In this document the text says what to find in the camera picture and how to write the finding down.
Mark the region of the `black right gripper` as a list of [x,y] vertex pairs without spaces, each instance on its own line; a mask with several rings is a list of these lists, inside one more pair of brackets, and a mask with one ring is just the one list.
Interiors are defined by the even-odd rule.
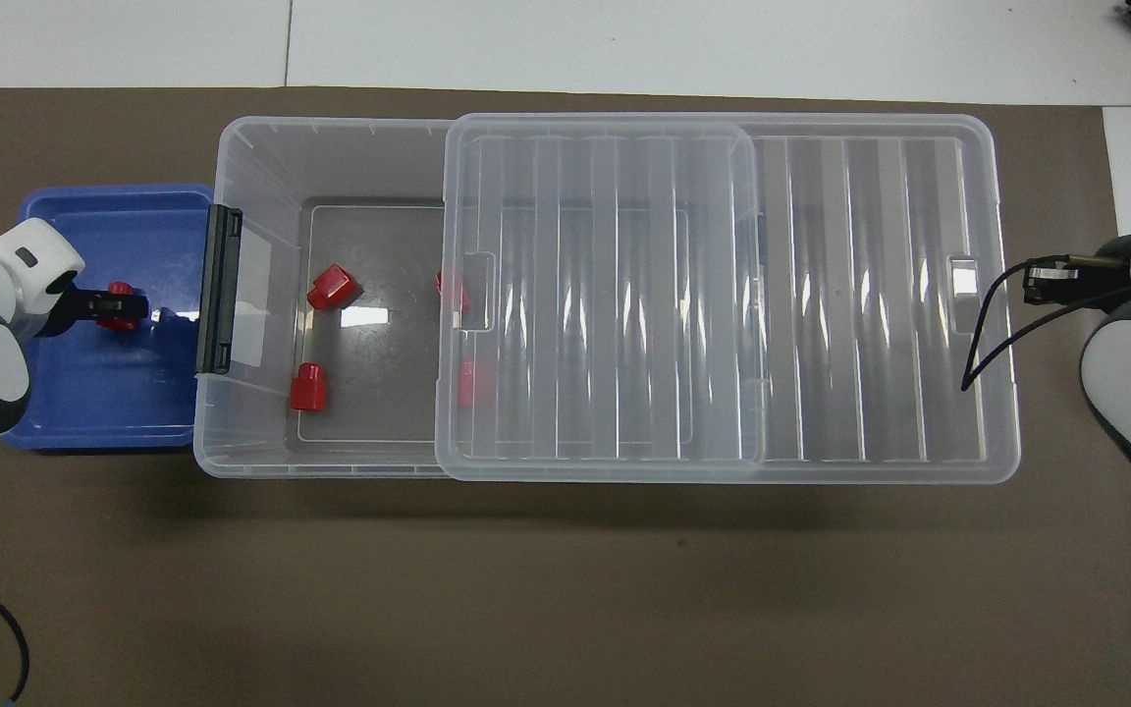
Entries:
[[1068,304],[1080,296],[1093,300],[1090,308],[1117,309],[1131,300],[1131,267],[1122,258],[1085,258],[1080,267],[1071,259],[1057,259],[1048,278],[1046,267],[1027,265],[1022,291],[1024,303],[1031,305]]

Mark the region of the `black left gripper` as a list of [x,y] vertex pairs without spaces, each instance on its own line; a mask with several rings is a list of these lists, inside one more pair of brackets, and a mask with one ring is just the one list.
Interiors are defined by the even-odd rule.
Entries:
[[58,337],[80,321],[112,321],[116,325],[138,325],[149,317],[148,300],[139,294],[111,294],[77,287],[69,283],[50,309],[45,322],[45,337]]

